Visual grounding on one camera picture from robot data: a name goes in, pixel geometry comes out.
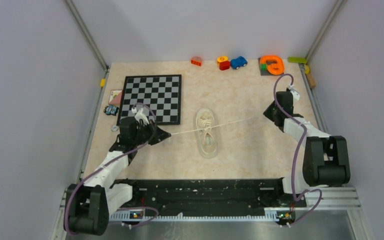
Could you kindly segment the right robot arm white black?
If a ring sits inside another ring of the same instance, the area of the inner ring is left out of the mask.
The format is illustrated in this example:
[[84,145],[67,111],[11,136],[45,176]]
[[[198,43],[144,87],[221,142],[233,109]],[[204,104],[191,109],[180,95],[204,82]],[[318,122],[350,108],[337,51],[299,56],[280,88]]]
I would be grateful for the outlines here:
[[287,206],[294,195],[310,187],[339,187],[349,183],[351,169],[347,140],[319,130],[302,115],[294,113],[291,91],[276,91],[274,101],[263,115],[282,133],[297,141],[291,176],[273,192],[277,205]]

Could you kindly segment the beige lace sneaker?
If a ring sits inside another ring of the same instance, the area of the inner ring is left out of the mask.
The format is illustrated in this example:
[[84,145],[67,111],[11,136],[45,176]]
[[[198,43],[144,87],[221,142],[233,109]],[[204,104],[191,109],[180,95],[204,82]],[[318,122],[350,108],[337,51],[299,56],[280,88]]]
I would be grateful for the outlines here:
[[[201,108],[195,116],[195,128],[216,125],[213,112],[209,108]],[[207,159],[214,158],[218,153],[218,141],[215,130],[197,132],[198,149],[200,154]]]

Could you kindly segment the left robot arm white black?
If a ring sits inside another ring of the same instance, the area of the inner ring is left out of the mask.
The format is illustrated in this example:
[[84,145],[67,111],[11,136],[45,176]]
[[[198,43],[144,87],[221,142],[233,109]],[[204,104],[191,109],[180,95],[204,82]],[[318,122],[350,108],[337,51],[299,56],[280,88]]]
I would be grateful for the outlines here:
[[141,198],[139,191],[127,183],[116,183],[116,177],[130,165],[139,149],[172,136],[145,116],[123,118],[118,127],[119,134],[103,162],[67,189],[63,228],[69,234],[101,236],[119,207],[136,206]]

